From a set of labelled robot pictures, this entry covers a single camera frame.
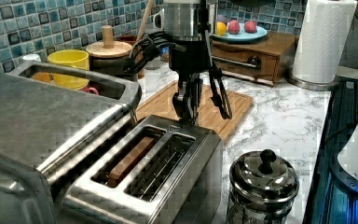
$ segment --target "canister lid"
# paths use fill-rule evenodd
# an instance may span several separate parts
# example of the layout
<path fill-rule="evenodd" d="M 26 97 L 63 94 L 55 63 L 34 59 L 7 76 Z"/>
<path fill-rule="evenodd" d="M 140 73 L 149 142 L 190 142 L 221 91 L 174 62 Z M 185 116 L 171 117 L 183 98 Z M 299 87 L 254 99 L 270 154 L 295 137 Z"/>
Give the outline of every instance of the canister lid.
<path fill-rule="evenodd" d="M 295 169 L 270 149 L 243 154 L 229 175 L 235 192 L 254 203 L 288 203 L 298 194 Z"/>

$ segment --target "blue plate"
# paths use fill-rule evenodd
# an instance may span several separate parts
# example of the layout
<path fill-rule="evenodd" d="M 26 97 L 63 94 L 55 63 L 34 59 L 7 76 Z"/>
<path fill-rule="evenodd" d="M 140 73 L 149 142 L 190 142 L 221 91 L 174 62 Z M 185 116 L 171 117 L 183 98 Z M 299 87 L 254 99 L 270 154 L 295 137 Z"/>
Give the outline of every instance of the blue plate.
<path fill-rule="evenodd" d="M 227 42 L 246 42 L 256 40 L 260 37 L 263 37 L 267 34 L 267 30 L 263 27 L 257 26 L 257 32 L 254 34 L 246 33 L 243 30 L 244 23 L 240 23 L 240 32 L 237 35 L 231 35 L 229 32 L 226 32 L 224 35 L 212 35 L 214 38 L 225 40 Z"/>

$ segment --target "metal handle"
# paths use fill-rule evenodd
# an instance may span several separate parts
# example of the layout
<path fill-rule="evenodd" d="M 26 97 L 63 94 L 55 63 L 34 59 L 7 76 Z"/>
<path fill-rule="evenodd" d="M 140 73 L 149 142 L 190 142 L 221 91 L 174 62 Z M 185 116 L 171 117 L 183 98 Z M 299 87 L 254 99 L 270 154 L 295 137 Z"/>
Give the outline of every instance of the metal handle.
<path fill-rule="evenodd" d="M 212 58 L 216 59 L 218 61 L 226 62 L 226 63 L 234 63 L 234 64 L 248 67 L 248 68 L 254 69 L 254 70 L 258 70 L 261 68 L 261 60 L 257 56 L 249 57 L 247 63 L 240 63 L 240 62 L 232 61 L 230 59 L 224 59 L 224 58 L 219 58 L 219 57 L 215 57 L 215 56 L 212 56 Z"/>

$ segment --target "yellow cup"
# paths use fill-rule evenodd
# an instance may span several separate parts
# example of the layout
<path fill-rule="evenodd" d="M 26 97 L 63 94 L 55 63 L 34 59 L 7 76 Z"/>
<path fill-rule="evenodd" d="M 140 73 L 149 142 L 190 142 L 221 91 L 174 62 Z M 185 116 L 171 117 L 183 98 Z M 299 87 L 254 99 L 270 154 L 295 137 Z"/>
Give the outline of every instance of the yellow cup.
<path fill-rule="evenodd" d="M 54 52 L 48 56 L 48 62 L 90 70 L 89 54 L 86 51 L 78 49 L 66 49 Z M 56 85 L 73 90 L 82 89 L 89 84 L 87 79 L 80 77 L 62 74 L 52 74 L 52 76 Z"/>

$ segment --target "marble countertop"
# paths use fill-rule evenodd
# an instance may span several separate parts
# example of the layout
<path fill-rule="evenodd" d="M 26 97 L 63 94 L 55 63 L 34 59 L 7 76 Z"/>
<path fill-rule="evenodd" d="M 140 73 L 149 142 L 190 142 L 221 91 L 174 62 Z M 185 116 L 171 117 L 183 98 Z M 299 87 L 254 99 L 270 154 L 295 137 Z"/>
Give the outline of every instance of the marble countertop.
<path fill-rule="evenodd" d="M 208 85 L 208 75 L 201 77 Z M 166 63 L 157 70 L 145 70 L 145 77 L 139 80 L 143 90 L 141 103 L 177 79 L 178 75 Z M 307 91 L 284 79 L 273 88 L 231 77 L 225 77 L 224 83 L 229 91 L 253 97 L 254 105 L 225 145 L 222 200 L 213 224 L 226 220 L 231 163 L 246 152 L 267 148 L 289 161 L 299 175 L 299 193 L 286 223 L 302 223 L 330 92 Z"/>

